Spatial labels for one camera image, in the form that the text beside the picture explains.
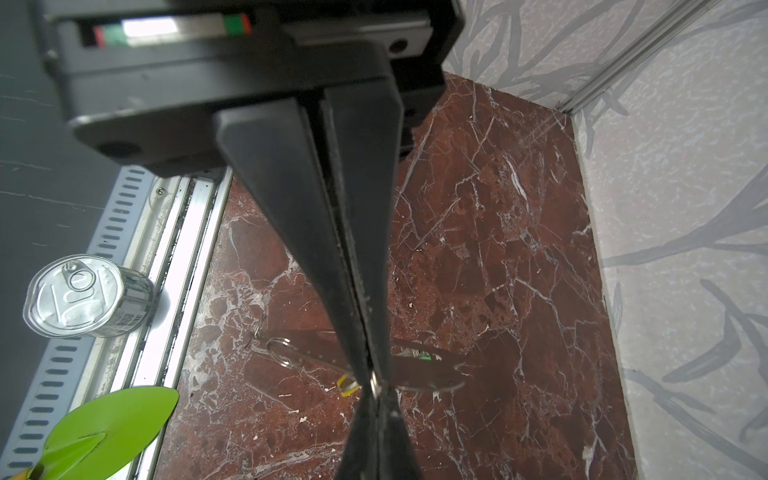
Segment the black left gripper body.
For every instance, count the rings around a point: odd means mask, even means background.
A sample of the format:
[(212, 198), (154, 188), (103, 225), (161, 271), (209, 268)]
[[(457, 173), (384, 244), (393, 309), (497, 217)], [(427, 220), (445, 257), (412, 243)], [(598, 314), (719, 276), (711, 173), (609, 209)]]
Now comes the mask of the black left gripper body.
[(73, 136), (171, 177), (222, 165), (220, 110), (387, 76), (410, 150), (465, 16), (456, 1), (37, 1), (33, 21)]

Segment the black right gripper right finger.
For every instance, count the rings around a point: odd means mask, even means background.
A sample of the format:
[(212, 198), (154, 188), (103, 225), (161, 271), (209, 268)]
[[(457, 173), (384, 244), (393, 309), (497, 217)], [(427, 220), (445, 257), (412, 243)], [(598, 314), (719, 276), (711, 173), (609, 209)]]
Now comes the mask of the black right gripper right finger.
[(388, 388), (378, 400), (377, 479), (422, 479), (423, 474), (399, 407), (397, 392)]

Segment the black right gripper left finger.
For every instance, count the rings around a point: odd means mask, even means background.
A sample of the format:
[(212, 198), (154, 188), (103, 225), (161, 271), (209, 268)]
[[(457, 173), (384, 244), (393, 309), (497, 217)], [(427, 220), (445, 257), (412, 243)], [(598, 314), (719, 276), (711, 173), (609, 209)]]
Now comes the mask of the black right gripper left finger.
[(357, 404), (336, 479), (378, 478), (377, 400), (364, 391)]

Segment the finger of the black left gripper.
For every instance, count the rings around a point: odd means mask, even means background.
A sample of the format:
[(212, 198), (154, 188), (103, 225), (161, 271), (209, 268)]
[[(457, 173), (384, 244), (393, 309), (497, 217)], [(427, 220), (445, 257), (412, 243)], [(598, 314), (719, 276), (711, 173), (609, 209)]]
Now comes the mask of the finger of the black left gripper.
[(359, 315), (305, 109), (294, 99), (220, 110), (224, 160), (316, 289), (347, 356), (364, 348)]
[(392, 80), (325, 90), (323, 120), (353, 302), (370, 376), (391, 378), (387, 259), (403, 105)]

